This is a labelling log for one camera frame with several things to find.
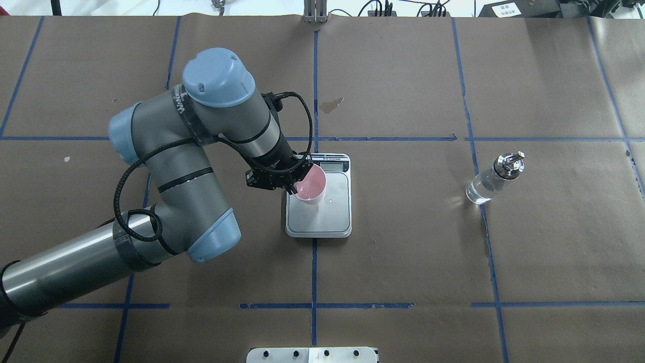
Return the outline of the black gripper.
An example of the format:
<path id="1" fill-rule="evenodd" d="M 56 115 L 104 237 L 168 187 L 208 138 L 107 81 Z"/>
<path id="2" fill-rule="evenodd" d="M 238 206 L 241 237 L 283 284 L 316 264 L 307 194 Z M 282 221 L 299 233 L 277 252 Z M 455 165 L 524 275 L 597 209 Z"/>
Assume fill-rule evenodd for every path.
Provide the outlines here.
<path id="1" fill-rule="evenodd" d="M 255 159 L 246 158 L 250 170 L 245 173 L 245 181 L 249 188 L 287 190 L 289 195 L 298 193 L 295 184 L 304 179 L 313 165 L 311 154 L 293 154 L 287 161 L 286 168 L 270 168 L 262 166 Z"/>

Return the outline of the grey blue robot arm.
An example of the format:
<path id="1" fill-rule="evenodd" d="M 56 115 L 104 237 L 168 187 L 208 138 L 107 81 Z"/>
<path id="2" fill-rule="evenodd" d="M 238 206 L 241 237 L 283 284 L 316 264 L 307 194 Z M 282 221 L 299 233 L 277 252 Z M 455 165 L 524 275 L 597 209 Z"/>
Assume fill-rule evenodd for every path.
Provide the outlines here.
<path id="1" fill-rule="evenodd" d="M 203 263 L 233 248 L 239 224 L 204 147 L 236 151 L 247 186 L 294 195 L 313 166 L 313 119 L 306 109 L 308 147 L 293 151 L 278 116 L 286 97 L 306 105 L 296 92 L 259 92 L 242 60 L 217 47 L 189 60 L 180 84 L 113 117 L 108 136 L 128 165 L 113 220 L 2 268 L 2 336 L 168 258 Z"/>

